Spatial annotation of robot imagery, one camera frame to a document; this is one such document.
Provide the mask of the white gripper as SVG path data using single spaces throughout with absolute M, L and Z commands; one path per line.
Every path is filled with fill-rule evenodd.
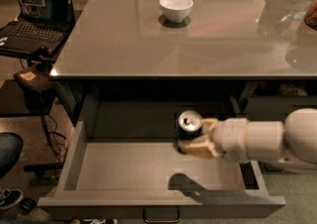
M 221 123 L 216 118 L 203 118 L 203 135 L 192 140 L 178 140 L 177 146 L 182 153 L 197 158 L 218 158 L 221 153 L 229 162 L 245 162 L 248 160 L 246 150 L 248 123 L 245 118 L 231 118 Z

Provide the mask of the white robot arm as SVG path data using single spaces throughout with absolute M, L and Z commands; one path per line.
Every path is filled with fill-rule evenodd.
M 220 121 L 184 111 L 176 120 L 177 148 L 195 157 L 258 161 L 297 173 L 317 172 L 316 111 L 299 109 L 281 121 Z

